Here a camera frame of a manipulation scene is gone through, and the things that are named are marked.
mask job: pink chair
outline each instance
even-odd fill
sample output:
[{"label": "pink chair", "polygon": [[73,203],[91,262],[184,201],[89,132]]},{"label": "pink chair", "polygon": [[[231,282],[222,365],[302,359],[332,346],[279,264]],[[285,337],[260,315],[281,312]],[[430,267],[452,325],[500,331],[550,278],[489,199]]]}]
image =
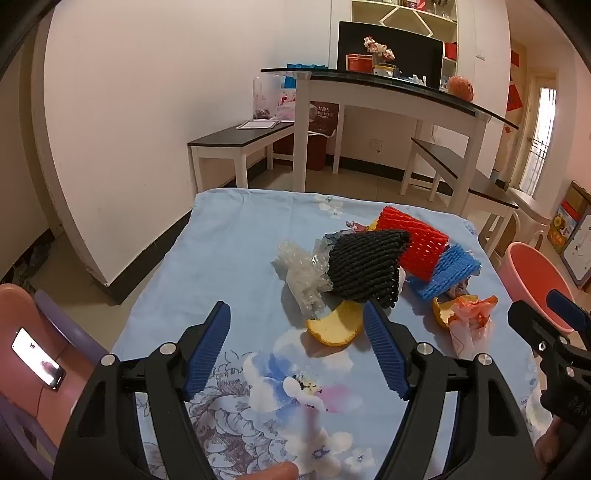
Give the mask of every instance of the pink chair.
[{"label": "pink chair", "polygon": [[[48,388],[12,350],[24,328],[64,370],[57,391]],[[51,478],[57,448],[95,365],[107,351],[38,291],[35,300],[15,285],[0,285],[0,464],[7,478]]]}]

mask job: orange ball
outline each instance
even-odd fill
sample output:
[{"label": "orange ball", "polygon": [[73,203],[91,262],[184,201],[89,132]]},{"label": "orange ball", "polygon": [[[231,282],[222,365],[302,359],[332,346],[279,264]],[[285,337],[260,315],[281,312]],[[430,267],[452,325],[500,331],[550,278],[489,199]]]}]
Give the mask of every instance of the orange ball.
[{"label": "orange ball", "polygon": [[447,90],[452,95],[467,102],[474,100],[474,88],[472,87],[470,80],[465,79],[464,77],[451,77],[447,82]]}]

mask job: metal screw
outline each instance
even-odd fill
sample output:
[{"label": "metal screw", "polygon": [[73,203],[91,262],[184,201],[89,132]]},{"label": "metal screw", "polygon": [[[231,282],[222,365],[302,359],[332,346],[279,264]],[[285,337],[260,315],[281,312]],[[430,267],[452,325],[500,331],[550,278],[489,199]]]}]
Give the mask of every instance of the metal screw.
[{"label": "metal screw", "polygon": [[115,356],[114,355],[105,355],[103,358],[100,359],[100,364],[104,365],[105,367],[109,367],[115,363]]},{"label": "metal screw", "polygon": [[433,353],[433,347],[428,343],[419,343],[417,345],[417,352],[421,355],[431,355]]},{"label": "metal screw", "polygon": [[492,363],[492,357],[488,353],[481,353],[478,355],[478,361],[482,365],[490,365]]},{"label": "metal screw", "polygon": [[172,355],[177,351],[177,346],[174,343],[165,343],[160,346],[160,353],[163,355]]}]

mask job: pink basin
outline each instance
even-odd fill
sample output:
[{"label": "pink basin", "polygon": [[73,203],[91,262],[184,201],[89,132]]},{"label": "pink basin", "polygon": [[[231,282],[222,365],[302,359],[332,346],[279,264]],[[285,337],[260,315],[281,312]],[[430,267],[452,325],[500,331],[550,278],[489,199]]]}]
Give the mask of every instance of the pink basin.
[{"label": "pink basin", "polygon": [[499,277],[511,300],[525,300],[565,334],[573,329],[546,306],[546,295],[554,288],[573,299],[569,286],[550,261],[535,248],[526,244],[509,245]]}]

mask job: phone screen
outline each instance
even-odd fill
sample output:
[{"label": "phone screen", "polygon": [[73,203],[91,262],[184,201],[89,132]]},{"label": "phone screen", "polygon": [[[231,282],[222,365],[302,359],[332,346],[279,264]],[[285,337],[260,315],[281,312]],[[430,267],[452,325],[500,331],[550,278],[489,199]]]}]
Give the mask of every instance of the phone screen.
[{"label": "phone screen", "polygon": [[41,380],[54,390],[57,389],[64,378],[64,369],[45,353],[24,328],[18,331],[12,349]]}]

